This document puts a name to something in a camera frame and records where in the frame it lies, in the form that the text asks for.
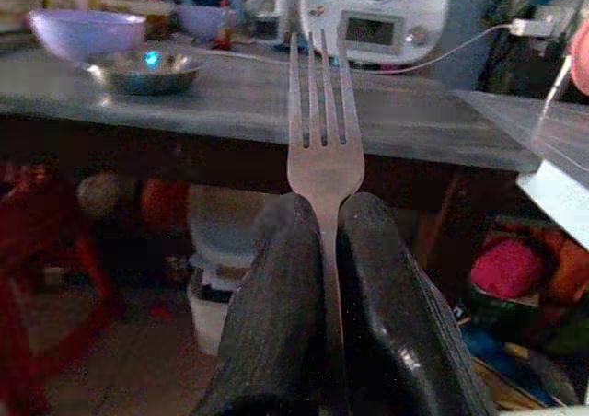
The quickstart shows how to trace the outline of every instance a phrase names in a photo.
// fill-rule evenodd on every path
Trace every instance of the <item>fork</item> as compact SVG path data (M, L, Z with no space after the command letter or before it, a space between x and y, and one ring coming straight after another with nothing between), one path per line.
M360 188L364 179L364 152L350 66L341 33L338 32L343 135L340 136L331 83L325 31L321 30L321 60L325 100L327 143L322 144L313 33L309 33L308 145L304 142L301 86L296 34L291 38L290 89L288 101L288 181L294 192L305 197L315 212L321 237L323 291L325 297L326 365L323 380L325 398L332 414L349 414L341 293L336 261L338 213L343 201Z

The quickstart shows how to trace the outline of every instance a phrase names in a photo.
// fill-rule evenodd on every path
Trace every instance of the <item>fork tine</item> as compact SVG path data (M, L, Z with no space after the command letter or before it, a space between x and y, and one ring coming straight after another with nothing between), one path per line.
M288 144L303 146L303 118L301 117L301 84L298 72L298 43L296 33L291 36L291 60L289 66L288 93Z
M313 33L309 32L309 145L321 145L319 130L319 97L317 93L317 73L315 70L315 46Z
M338 29L338 56L340 60L341 105L343 106L343 125L345 127L346 144L355 142L362 147L360 124L356 112L356 100L353 96L350 64L343 39L343 31Z
M331 70L329 68L328 44L325 38L325 30L321 30L321 60L323 63L323 92L325 94L325 120L328 126L328 144L340 143L338 131L338 119L335 112L335 98L333 97L333 85L331 84Z

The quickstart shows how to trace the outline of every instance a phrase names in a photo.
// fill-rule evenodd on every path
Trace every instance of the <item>small metal dish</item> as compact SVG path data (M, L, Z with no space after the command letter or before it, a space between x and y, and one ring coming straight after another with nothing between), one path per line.
M133 50L92 54L86 70L111 92L153 96L188 89L202 63L187 54Z

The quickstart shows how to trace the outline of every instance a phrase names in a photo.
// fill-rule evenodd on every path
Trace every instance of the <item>white cable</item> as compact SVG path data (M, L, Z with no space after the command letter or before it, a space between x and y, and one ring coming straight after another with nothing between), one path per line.
M415 65L410 66L408 68L393 69L393 70L386 70L386 71L366 71L364 69L353 69L353 71L355 73L363 73L363 74L388 74L388 75L408 73L410 71L415 71L417 69L424 68L425 66L429 66L430 64L435 64L435 63L445 59L449 55L454 54L456 51L460 51L463 48L466 48L468 45L470 45L471 43L474 43L478 39L482 39L487 34L490 34L493 31L496 31L498 29L510 29L512 27L513 27L513 25L511 23L502 23L500 25L495 25L494 27L490 27L488 29L485 29L480 34L465 41L464 43L459 44L458 46L456 46L452 50L445 52L444 54L442 54L438 57L428 60L427 62L423 62L422 64L415 64ZM206 55L220 55L220 56L227 56L227 57L236 57L236 58L241 58L241 59L254 60L256 62L262 62L262 63L266 63L266 64L287 64L287 62L284 62L282 60L273 60L273 59L269 59L266 57L261 57L258 55L251 55L251 54L244 54L241 52L217 51L217 50L213 51L213 50L204 50L204 49L200 49L200 48L197 48L197 50L201 51L202 53L204 53Z
M353 71L355 73L366 73L366 74L403 74L403 73L408 73L410 71L415 71L417 69L422 69L425 66L429 66L430 64L435 64L443 59L445 59L446 57L448 57L449 55L454 54L456 51L460 51L463 48L466 48L468 45L470 45L471 43L474 43L475 41L477 41L478 39L482 39L483 37L485 37L487 34L492 33L493 31L496 31L498 29L510 29L512 27L511 23L502 23L500 25L495 25L494 27L490 27L488 29L485 29L484 31L482 31L480 34L476 35L475 37L465 41L464 43L460 43L458 46L456 46L455 48L453 48L452 50L445 52L444 54L435 57L431 60L428 60L427 62L423 62L422 64L415 64L413 66L410 66L408 68L401 68L401 69L392 69L390 71L365 71L365 70L357 70L354 69Z

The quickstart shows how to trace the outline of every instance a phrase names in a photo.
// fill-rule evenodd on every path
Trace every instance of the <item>gray tabletop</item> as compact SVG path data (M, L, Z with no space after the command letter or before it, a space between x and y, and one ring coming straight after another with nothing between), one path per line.
M543 100L457 94L520 144L589 189L589 107L553 102L543 116Z
M158 97L105 94L39 48L4 53L0 113L287 143L287 64L193 53L206 62L198 82ZM368 154L524 172L539 165L491 118L434 81L354 73L353 84Z

